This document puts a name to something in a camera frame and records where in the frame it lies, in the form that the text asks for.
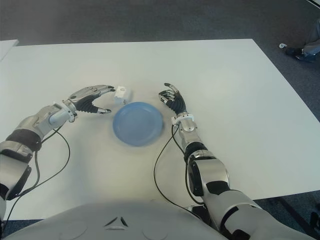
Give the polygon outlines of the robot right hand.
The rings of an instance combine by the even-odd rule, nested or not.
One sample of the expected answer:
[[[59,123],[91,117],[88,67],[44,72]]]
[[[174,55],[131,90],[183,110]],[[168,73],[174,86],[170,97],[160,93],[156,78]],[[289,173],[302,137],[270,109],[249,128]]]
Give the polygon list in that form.
[[[164,83],[168,89],[158,94],[159,100],[171,109],[176,115],[186,113],[187,107],[180,91],[171,83]]]

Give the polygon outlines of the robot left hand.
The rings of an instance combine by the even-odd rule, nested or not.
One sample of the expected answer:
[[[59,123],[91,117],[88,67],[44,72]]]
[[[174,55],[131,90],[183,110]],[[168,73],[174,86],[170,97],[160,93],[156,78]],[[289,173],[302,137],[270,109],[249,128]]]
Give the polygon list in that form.
[[[93,101],[106,93],[115,91],[116,89],[111,85],[88,86],[72,93],[67,100],[74,105],[76,111],[108,114],[111,112],[110,109],[97,107],[93,104]]]

